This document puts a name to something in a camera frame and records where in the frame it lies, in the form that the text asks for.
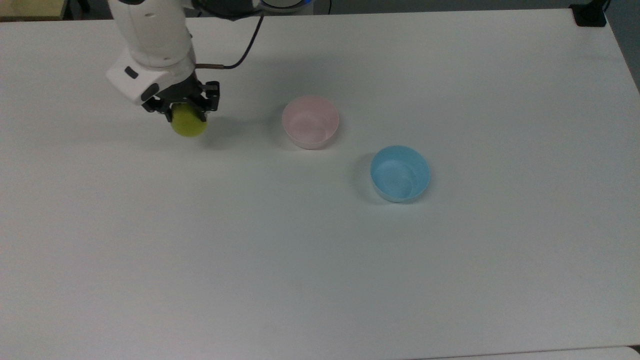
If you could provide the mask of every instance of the plastic bowl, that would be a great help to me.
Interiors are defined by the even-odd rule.
[[[404,202],[422,194],[429,184],[431,172],[427,161],[406,146],[389,146],[371,161],[371,179],[380,197]]]
[[[307,95],[291,101],[282,113],[282,126],[303,149],[325,146],[338,130],[338,111],[329,100]]]

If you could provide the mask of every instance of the black cable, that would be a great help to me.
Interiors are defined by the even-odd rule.
[[[262,25],[262,21],[263,20],[264,20],[264,14],[261,14],[260,15],[260,20],[258,20],[258,24],[255,26],[255,30],[253,31],[253,36],[251,37],[251,41],[249,41],[249,46],[246,47],[246,50],[244,51],[244,54],[242,55],[240,60],[237,61],[237,63],[235,63],[233,65],[196,64],[196,69],[230,70],[230,69],[235,69],[236,67],[238,67],[240,64],[242,64],[242,62],[244,61],[246,56],[249,54],[249,51],[251,50],[251,46],[253,46],[253,42],[255,41],[255,37],[258,36],[258,31],[260,31],[260,25]]]

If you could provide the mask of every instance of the white table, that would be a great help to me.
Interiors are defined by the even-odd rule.
[[[256,19],[190,19],[232,63]],[[390,360],[640,343],[640,96],[570,10],[270,17],[186,139],[111,21],[0,24],[0,357]],[[304,94],[342,123],[285,138]],[[372,154],[430,162],[413,204]]]

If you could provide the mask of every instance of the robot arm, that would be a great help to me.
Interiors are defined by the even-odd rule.
[[[201,1],[193,3],[205,6]],[[235,19],[253,13],[258,3],[208,0],[205,10]],[[218,109],[218,82],[201,84],[196,77],[181,0],[109,0],[109,7],[127,47],[107,71],[107,78],[126,98],[147,111],[165,114],[169,122],[175,103],[189,104],[201,121],[205,112]]]

